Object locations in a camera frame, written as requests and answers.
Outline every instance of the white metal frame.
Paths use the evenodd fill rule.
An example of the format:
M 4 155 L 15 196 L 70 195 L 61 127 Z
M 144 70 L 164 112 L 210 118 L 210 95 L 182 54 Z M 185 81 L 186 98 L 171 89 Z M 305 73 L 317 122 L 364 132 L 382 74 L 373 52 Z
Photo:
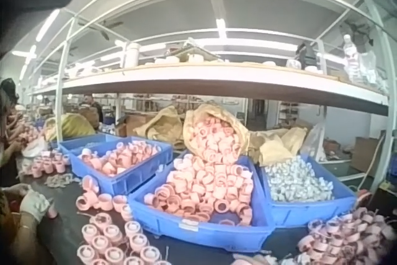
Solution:
M 65 24 L 63 26 L 63 28 L 52 38 L 52 40 L 50 41 L 49 44 L 51 44 L 55 40 L 55 38 L 59 35 L 59 33 L 62 32 L 62 30 L 64 30 L 68 25 L 70 26 L 70 28 L 72 28 L 73 24 L 74 24 L 74 21 L 76 20 L 76 18 L 80 17 L 80 14 L 82 13 L 82 11 L 84 11 L 85 9 L 87 9 L 88 7 L 93 5 L 96 1 L 98 1 L 98 0 L 92 0 L 89 4 L 84 6 L 77 14 L 75 14 L 74 17 L 71 18 L 71 20 L 67 24 Z M 110 10 L 108 10 L 107 12 L 104 12 L 103 14 L 97 16 L 93 20 L 89 20 L 85 26 L 82 26 L 77 31 L 71 33 L 71 30 L 69 30 L 69 33 L 68 33 L 68 36 L 66 37 L 66 40 L 64 40 L 63 43 L 58 45 L 38 65 L 38 67 L 33 71 L 33 74 L 35 74 L 40 69 L 40 67 L 44 64 L 44 62 L 46 60 L 48 60 L 49 57 L 52 56 L 52 54 L 54 54 L 62 46 L 64 46 L 63 54 L 62 54 L 63 59 L 61 59 L 60 68 L 58 70 L 58 83 L 57 83 L 57 88 L 56 88 L 56 90 L 57 90 L 56 114 L 59 115 L 59 117 L 61 115 L 61 103 L 60 103 L 60 101 L 61 101 L 61 92 L 62 92 L 62 76 L 60 76 L 60 75 L 63 74 L 63 72 L 65 70 L 66 59 L 67 59 L 67 56 L 68 56 L 68 48 L 69 48 L 68 45 L 70 45 L 70 41 L 72 41 L 72 39 L 76 38 L 78 35 L 82 34 L 83 30 L 88 28 L 90 25 L 100 26 L 100 24 L 98 24 L 98 22 L 100 22 L 102 19 L 104 19 L 104 18 L 106 18 L 108 16 L 111 16 L 112 14 L 116 14 L 120 10 L 122 10 L 122 9 L 124 9 L 126 7 L 137 6 L 139 4 L 147 3 L 148 1 L 152 1 L 152 0 L 129 0 L 129 1 L 125 2 L 125 3 L 123 3 L 123 4 L 119 4 L 118 6 L 115 6 L 115 7 L 111 8 Z M 386 47 L 383 49 L 385 51 L 386 58 L 392 57 L 390 45 L 387 47 L 388 38 L 392 38 L 393 40 L 396 40 L 396 41 L 397 41 L 397 39 L 394 36 L 392 36 L 391 34 L 389 34 L 383 28 L 383 24 L 381 22 L 381 19 L 379 18 L 379 14 L 378 14 L 377 8 L 376 8 L 375 5 L 373 5 L 373 3 L 371 3 L 371 2 L 367 3 L 368 6 L 371 6 L 371 8 L 370 8 L 371 15 L 368 15 L 368 14 L 362 12 L 360 9 L 356 8 L 354 6 L 354 4 L 351 5 L 348 2 L 345 2 L 343 0 L 328 0 L 328 1 L 334 2 L 334 3 L 336 3 L 336 4 L 338 4 L 338 5 L 342 6 L 342 7 L 345 7 L 347 10 L 354 11 L 354 12 L 360 14 L 361 16 L 365 17 L 366 19 L 368 19 L 372 23 L 374 23 L 376 25 L 377 29 L 379 30 L 379 33 L 381 34 L 381 38 L 383 39 L 383 45 L 386 45 Z M 42 54 L 47 50 L 49 44 L 45 47 L 45 49 L 43 49 L 43 51 L 41 52 L 41 54 L 38 55 L 38 57 L 42 56 Z M 323 45 L 322 42 L 320 42 L 319 43 L 319 50 L 323 51 L 323 49 L 324 49 L 324 45 Z M 388 133 L 386 135 L 386 145 L 383 147 L 381 164 L 378 167 L 379 171 L 377 172 L 377 176 L 375 178 L 375 181 L 374 181 L 372 189 L 376 189 L 378 187 L 379 183 L 385 177 L 388 160 L 390 158 L 391 131 L 395 129 L 395 123 L 396 123 L 396 111 L 394 111 L 394 109 L 395 109 L 394 101 L 395 101 L 395 97 L 396 97 L 396 76 L 395 76 L 394 68 L 391 67 L 392 65 L 388 65 L 388 66 L 389 67 L 387 67 L 387 70 L 388 70 L 387 73 L 388 73 L 388 80 L 389 80 L 389 85 L 390 85 L 390 89 L 391 89 L 391 101 L 390 101 L 390 109 L 389 109 L 389 111 L 391 113 L 389 114 Z M 321 67 L 324 68 L 324 60 L 321 61 Z M 59 117 L 57 116 L 57 128 L 60 126 L 59 119 L 58 119 Z M 61 140 L 61 132 L 58 135 L 58 140 Z

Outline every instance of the worker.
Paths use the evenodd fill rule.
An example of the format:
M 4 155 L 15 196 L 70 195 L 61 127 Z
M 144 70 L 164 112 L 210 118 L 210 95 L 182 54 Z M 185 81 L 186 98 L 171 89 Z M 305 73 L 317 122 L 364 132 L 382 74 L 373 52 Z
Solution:
M 96 108 L 98 111 L 98 116 L 99 116 L 99 122 L 104 123 L 104 115 L 102 113 L 102 107 L 100 104 L 96 101 L 94 101 L 94 98 L 92 94 L 85 94 L 84 95 L 84 102 L 83 104 L 90 105 L 93 108 Z
M 36 239 L 37 225 L 46 214 L 50 203 L 27 184 L 16 181 L 16 163 L 13 153 L 20 149 L 18 143 L 8 147 L 6 119 L 12 101 L 0 88 L 0 245 L 3 253 L 11 252 L 18 264 L 50 264 L 51 257 Z M 14 218 L 9 203 L 19 204 L 20 217 Z

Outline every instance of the gloved hand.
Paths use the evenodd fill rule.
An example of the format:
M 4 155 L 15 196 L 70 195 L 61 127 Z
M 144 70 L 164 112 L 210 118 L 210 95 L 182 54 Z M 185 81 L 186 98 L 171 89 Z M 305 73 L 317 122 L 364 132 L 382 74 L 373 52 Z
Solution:
M 25 195 L 30 189 L 32 189 L 31 186 L 26 183 L 19 183 L 14 186 L 2 188 L 4 192 L 8 192 L 13 195 L 19 195 L 21 197 L 25 197 Z
M 50 208 L 51 202 L 44 195 L 30 189 L 22 200 L 19 210 L 21 213 L 29 213 L 37 220 L 38 223 Z

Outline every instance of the black work table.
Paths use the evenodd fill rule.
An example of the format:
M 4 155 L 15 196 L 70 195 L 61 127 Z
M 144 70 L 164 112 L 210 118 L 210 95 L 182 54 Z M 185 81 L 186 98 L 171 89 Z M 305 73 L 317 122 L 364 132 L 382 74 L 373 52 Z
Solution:
M 58 265 L 77 265 L 77 248 L 83 243 L 81 228 L 87 224 L 89 217 L 77 214 L 76 199 L 83 193 L 78 183 L 72 183 L 65 188 L 50 188 L 44 185 L 47 176 L 34 179 L 31 176 L 24 177 L 22 182 L 29 183 L 32 188 L 41 192 L 47 198 L 54 199 L 55 208 L 59 216 L 53 220 L 44 218 L 38 228 L 38 236 L 42 243 L 51 252 Z M 89 210 L 87 213 L 95 215 L 98 211 Z M 121 230 L 124 229 L 124 221 L 116 212 L 110 212 L 113 221 Z M 223 249 L 210 248 L 167 236 L 156 239 L 152 234 L 144 232 L 151 245 L 157 247 L 162 256 L 165 256 L 166 247 L 169 247 L 168 261 L 172 265 L 230 265 L 233 257 L 230 252 Z M 306 228 L 279 229 L 266 239 L 263 249 L 273 252 L 279 259 L 288 253 L 296 254 L 298 241 L 307 234 Z

